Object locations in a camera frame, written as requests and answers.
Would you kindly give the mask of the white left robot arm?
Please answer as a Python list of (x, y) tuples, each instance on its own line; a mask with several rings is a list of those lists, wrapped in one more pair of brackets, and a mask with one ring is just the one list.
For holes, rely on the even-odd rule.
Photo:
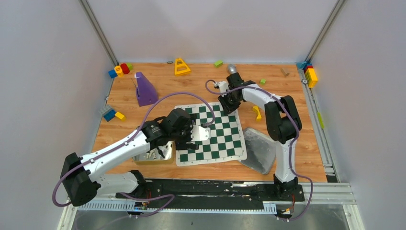
[(99, 151), (78, 156), (66, 156), (61, 171), (61, 184), (78, 207), (97, 195), (130, 193), (135, 198), (146, 194), (147, 185), (134, 172), (107, 175), (110, 169), (122, 162), (151, 150), (162, 150), (175, 144), (178, 150), (196, 150), (197, 141), (210, 138), (205, 125), (196, 124), (196, 116), (184, 109), (173, 109), (168, 116), (145, 121), (127, 137)]

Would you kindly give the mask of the green white chess board mat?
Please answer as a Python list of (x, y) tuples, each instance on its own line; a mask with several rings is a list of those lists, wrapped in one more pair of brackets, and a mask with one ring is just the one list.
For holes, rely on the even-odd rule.
[(247, 159), (247, 149), (238, 111), (226, 115), (219, 102), (209, 103), (209, 105), (214, 114), (203, 103), (178, 106), (187, 113), (196, 115), (196, 124), (199, 126), (211, 120), (214, 122), (206, 128), (209, 132), (209, 139), (195, 142), (198, 145), (197, 150), (176, 151), (177, 166), (194, 166)]

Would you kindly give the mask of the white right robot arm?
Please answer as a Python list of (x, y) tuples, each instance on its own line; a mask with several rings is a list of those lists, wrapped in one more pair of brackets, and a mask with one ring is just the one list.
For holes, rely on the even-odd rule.
[(243, 81), (239, 73), (230, 74), (226, 81), (215, 83), (223, 110), (229, 114), (241, 102), (251, 102), (265, 112), (267, 132), (276, 145), (276, 171), (273, 193), (279, 200), (286, 200), (298, 185), (294, 169), (294, 151), (302, 128), (294, 99), (270, 93), (253, 81)]

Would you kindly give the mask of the silver tin lid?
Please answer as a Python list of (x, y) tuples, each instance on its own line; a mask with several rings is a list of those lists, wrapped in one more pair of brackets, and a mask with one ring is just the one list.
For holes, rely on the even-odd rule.
[(243, 133), (247, 158), (240, 162), (263, 175), (269, 174), (276, 158), (275, 141), (253, 128), (246, 128)]

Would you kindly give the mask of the gold tin box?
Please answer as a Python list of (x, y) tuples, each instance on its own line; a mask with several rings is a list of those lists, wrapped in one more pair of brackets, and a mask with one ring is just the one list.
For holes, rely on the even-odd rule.
[(174, 142), (170, 141), (164, 146), (159, 146), (146, 153), (132, 158), (136, 165), (161, 165), (171, 164), (175, 160)]

